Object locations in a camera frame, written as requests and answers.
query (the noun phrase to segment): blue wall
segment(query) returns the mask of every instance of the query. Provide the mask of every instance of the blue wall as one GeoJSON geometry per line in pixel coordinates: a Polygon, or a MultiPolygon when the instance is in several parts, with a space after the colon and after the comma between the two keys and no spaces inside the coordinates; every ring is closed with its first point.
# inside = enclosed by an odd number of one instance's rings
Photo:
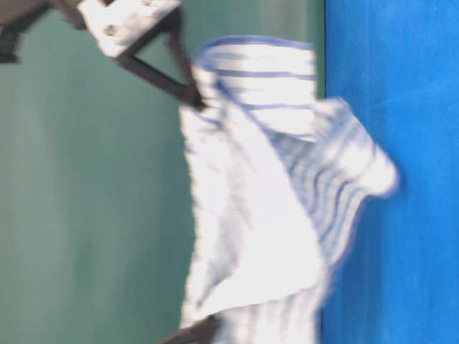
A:
{"type": "Polygon", "coordinates": [[[459,343],[459,4],[326,2],[326,92],[394,159],[323,320],[327,344],[459,343]]]}

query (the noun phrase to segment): white striped towel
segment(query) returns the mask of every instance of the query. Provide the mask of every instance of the white striped towel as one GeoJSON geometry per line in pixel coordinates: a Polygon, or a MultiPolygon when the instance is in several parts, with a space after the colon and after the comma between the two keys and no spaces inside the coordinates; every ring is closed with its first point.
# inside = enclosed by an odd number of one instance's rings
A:
{"type": "Polygon", "coordinates": [[[317,100],[311,45],[259,36],[206,44],[210,106],[182,106],[196,219],[182,326],[217,314],[215,343],[315,343],[316,311],[362,201],[397,172],[349,106],[317,100]]]}

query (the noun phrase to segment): green background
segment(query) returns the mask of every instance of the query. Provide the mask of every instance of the green background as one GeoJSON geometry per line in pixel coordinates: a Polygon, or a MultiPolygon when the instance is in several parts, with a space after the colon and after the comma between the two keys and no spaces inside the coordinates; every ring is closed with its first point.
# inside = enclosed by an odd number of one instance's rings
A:
{"type": "MultiPolygon", "coordinates": [[[[184,41],[318,49],[323,1],[185,1],[184,41]]],[[[179,324],[194,230],[178,104],[54,13],[0,67],[0,344],[152,343],[179,324]]],[[[174,73],[161,42],[143,57],[174,73]]]]}

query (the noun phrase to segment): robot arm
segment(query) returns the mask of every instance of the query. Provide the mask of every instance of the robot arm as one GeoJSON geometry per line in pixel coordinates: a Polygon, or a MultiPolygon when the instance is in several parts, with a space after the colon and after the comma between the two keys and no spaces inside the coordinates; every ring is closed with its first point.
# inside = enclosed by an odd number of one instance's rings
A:
{"type": "Polygon", "coordinates": [[[76,30],[86,29],[85,20],[76,8],[76,1],[72,0],[49,0],[51,5],[58,11],[61,11],[67,20],[76,30]]]}
{"type": "Polygon", "coordinates": [[[176,99],[185,102],[199,110],[202,110],[206,105],[202,101],[202,97],[194,81],[191,72],[191,66],[185,51],[181,47],[181,10],[177,8],[173,10],[159,25],[155,26],[149,32],[146,32],[136,43],[130,46],[115,60],[121,67],[132,72],[141,79],[155,85],[166,93],[169,93],[176,99]],[[154,40],[160,33],[169,34],[169,51],[174,56],[181,73],[185,76],[186,85],[183,85],[156,68],[137,58],[135,55],[140,52],[148,43],[154,40]]]}

